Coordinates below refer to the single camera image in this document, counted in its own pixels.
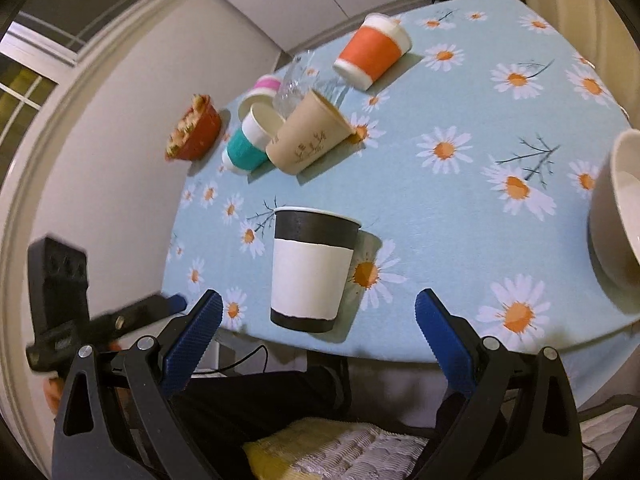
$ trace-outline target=orange paper cup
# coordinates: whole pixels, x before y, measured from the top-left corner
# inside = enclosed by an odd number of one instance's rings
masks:
[[[389,16],[367,16],[334,62],[334,70],[358,90],[366,90],[412,47],[411,38]]]

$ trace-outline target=ceramic bowl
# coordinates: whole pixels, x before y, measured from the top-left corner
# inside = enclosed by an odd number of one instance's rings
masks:
[[[593,249],[621,288],[640,288],[640,132],[619,134],[593,189]]]

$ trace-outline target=floral tablecloth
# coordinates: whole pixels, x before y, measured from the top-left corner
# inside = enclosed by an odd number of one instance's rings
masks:
[[[335,354],[434,360],[414,317],[431,287],[454,314],[510,349],[559,349],[640,319],[607,280],[587,216],[598,168],[625,115],[595,70],[518,0],[453,0],[397,17],[409,54],[340,111],[355,134],[298,177],[269,163],[223,171],[237,106],[188,177],[163,290],[224,297],[223,326]],[[350,36],[322,46],[331,70]],[[332,210],[363,224],[338,323],[326,334],[269,321],[273,209]]]

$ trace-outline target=person's leg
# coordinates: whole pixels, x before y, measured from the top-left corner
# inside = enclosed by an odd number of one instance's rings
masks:
[[[178,420],[223,479],[253,479],[242,444],[306,416],[339,419],[334,377],[306,372],[194,379],[171,398]]]

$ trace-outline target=daisy flower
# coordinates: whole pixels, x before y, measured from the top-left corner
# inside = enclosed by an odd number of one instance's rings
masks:
[[[545,290],[545,283],[538,282],[532,288],[531,276],[518,274],[515,283],[505,278],[504,286],[492,283],[499,308],[481,306],[476,320],[481,323],[495,323],[489,327],[483,336],[497,337],[509,350],[517,351],[522,347],[529,351],[536,351],[542,345],[535,339],[542,339],[545,331],[542,325],[549,322],[547,316],[540,316],[546,312],[551,304],[548,301],[540,303],[540,297]]]
[[[360,307],[366,310],[369,304],[373,308],[378,308],[380,299],[378,295],[387,303],[392,303],[393,296],[386,283],[404,283],[406,278],[399,274],[385,272],[400,261],[400,258],[391,258],[396,244],[393,240],[385,240],[382,247],[375,254],[373,247],[356,247],[354,257],[349,269],[348,284],[350,286],[349,301],[357,300],[360,296]]]
[[[593,70],[589,70],[585,67],[573,65],[574,72],[565,70],[566,76],[574,85],[574,90],[578,92],[582,98],[587,101],[593,99],[599,105],[604,105],[609,108],[607,101],[615,104],[615,99],[611,92],[604,86],[602,79],[600,79]]]
[[[244,319],[244,300],[246,294],[240,288],[228,288],[224,298],[225,308],[222,313],[222,323],[224,328],[229,330],[238,330],[242,326]]]
[[[211,181],[208,186],[205,186],[202,190],[202,197],[200,198],[200,205],[204,209],[213,204],[213,201],[218,196],[218,184]]]
[[[533,30],[538,34],[553,34],[556,30],[549,25],[548,21],[537,14],[522,16],[519,20],[521,26]]]
[[[347,142],[352,144],[358,150],[358,155],[362,156],[360,150],[366,148],[377,148],[379,137],[386,132],[377,129],[378,121],[371,121],[368,116],[358,118],[357,113],[351,115],[351,127],[354,133],[347,137]]]
[[[389,91],[383,90],[377,95],[372,97],[365,97],[362,102],[362,110],[365,112],[372,112],[373,110],[378,110],[380,105],[389,99]]]
[[[465,54],[462,49],[456,50],[455,45],[447,46],[446,43],[432,46],[425,53],[426,56],[423,61],[435,71],[442,68],[443,72],[448,72],[453,65],[460,66],[465,60]]]
[[[196,191],[196,186],[195,184],[189,184],[187,187],[184,188],[182,195],[180,197],[180,207],[181,208],[186,208],[189,207],[191,202],[193,202],[193,194]]]
[[[583,198],[588,198],[591,195],[591,191],[596,185],[596,179],[600,173],[600,168],[594,164],[584,162],[583,160],[577,160],[576,162],[570,162],[573,173],[567,173],[567,176],[571,179],[571,184],[575,187],[577,192]]]
[[[488,182],[495,184],[491,189],[502,192],[500,199],[506,201],[505,213],[515,215],[524,204],[541,221],[545,219],[543,213],[556,214],[554,199],[532,187],[522,176],[522,168],[512,170],[508,164],[494,162],[490,168],[482,168],[482,174],[489,177]]]
[[[225,225],[231,224],[231,221],[234,218],[238,218],[238,211],[242,209],[242,204],[244,203],[244,198],[240,196],[239,193],[236,193],[229,198],[225,206],[222,208],[222,220]]]
[[[187,285],[189,290],[194,294],[200,292],[200,285],[204,282],[202,279],[202,273],[204,272],[204,260],[202,258],[196,258],[187,274]]]
[[[262,256],[264,253],[264,244],[255,233],[255,225],[247,219],[240,222],[240,241],[240,251],[245,253],[249,249],[254,260],[256,254]]]
[[[469,156],[460,153],[462,150],[468,150],[472,146],[463,146],[471,140],[469,134],[460,134],[456,136],[456,127],[450,127],[446,132],[442,133],[439,128],[433,130],[433,137],[423,135],[424,143],[419,143],[419,148],[426,148],[424,152],[418,153],[416,156],[425,156],[427,159],[422,163],[422,167],[426,168],[433,164],[433,173],[449,173],[449,167],[453,168],[454,173],[460,173],[459,160],[463,162],[473,162]]]
[[[180,260],[182,259],[183,254],[184,254],[184,244],[182,242],[177,242],[175,245],[175,257]]]
[[[577,50],[574,52],[574,60],[580,64],[590,66],[591,68],[596,70],[596,66],[587,58],[585,58],[582,54],[580,54],[580,52],[578,52]]]
[[[476,10],[475,12],[468,12],[465,14],[466,19],[470,22],[484,22],[487,19],[486,12],[480,12]]]
[[[440,18],[439,20],[436,20],[435,18],[430,18],[428,20],[418,20],[416,23],[423,26],[427,30],[436,30],[437,28],[441,30],[449,30],[450,28],[456,28],[455,23],[445,22],[442,18]]]
[[[498,92],[513,89],[514,99],[537,97],[540,95],[539,90],[543,89],[538,83],[534,83],[538,77],[533,75],[533,72],[518,65],[512,64],[511,68],[507,68],[500,63],[497,70],[491,70],[491,74],[493,75],[491,81],[498,83],[494,88]]]

